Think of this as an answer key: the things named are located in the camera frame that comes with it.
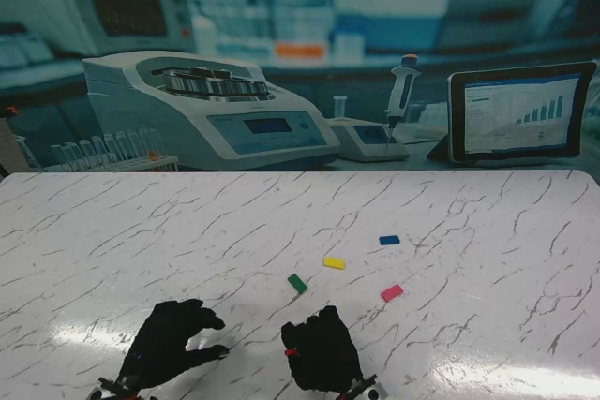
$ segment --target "gloved hand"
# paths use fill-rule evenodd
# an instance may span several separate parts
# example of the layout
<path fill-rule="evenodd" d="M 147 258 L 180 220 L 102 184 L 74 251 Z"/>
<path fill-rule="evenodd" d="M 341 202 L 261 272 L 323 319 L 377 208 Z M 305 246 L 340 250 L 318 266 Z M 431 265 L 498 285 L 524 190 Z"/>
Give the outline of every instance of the gloved hand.
<path fill-rule="evenodd" d="M 119 372 L 132 392 L 154 388 L 186 370 L 222 359 L 229 354 L 224 346 L 186 351 L 188 339 L 204 328 L 221 330 L 225 322 L 212 309 L 202 308 L 197 299 L 157 304 L 143 323 Z"/>
<path fill-rule="evenodd" d="M 307 323 L 281 327 L 293 379 L 303 390 L 345 393 L 362 379 L 358 352 L 334 306 L 326 306 Z"/>

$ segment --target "monitor screen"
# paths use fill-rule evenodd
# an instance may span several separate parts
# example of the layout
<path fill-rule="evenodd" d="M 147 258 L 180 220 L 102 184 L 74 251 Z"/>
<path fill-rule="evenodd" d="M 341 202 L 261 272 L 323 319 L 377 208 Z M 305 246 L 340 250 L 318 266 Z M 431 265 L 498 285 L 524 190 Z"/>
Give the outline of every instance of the monitor screen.
<path fill-rule="evenodd" d="M 167 35 L 158 0 L 93 0 L 100 23 L 110 37 Z"/>
<path fill-rule="evenodd" d="M 465 84 L 465 153 L 561 149 L 580 73 Z"/>

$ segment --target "white marble table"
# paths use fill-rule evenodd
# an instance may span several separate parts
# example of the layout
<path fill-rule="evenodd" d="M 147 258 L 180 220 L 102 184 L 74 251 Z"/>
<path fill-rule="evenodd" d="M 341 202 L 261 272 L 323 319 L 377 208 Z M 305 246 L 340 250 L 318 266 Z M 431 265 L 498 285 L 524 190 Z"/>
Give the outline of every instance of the white marble table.
<path fill-rule="evenodd" d="M 599 271 L 600 189 L 581 172 L 12 175 L 0 398 L 85 398 L 154 304 L 189 297 L 232 353 L 161 400 L 334 398 L 295 386 L 278 336 L 326 304 L 401 398 L 600 398 Z"/>

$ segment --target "pink block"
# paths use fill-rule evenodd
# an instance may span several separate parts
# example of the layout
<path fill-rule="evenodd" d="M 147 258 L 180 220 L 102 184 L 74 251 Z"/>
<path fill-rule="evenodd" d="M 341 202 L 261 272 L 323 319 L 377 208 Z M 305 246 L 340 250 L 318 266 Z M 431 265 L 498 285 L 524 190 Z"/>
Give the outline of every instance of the pink block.
<path fill-rule="evenodd" d="M 382 297 L 386 302 L 389 302 L 392 299 L 395 299 L 398 295 L 400 295 L 404 290 L 400 287 L 400 285 L 394 285 L 390 289 L 386 289 L 382 292 Z"/>

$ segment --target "orange label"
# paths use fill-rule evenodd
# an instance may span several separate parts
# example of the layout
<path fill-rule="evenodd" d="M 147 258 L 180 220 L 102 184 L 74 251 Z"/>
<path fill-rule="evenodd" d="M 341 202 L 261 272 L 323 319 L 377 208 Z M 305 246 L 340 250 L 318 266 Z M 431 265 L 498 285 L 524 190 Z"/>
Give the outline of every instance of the orange label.
<path fill-rule="evenodd" d="M 293 56 L 303 58 L 322 58 L 325 55 L 323 44 L 294 44 L 278 42 L 275 45 L 277 56 Z"/>

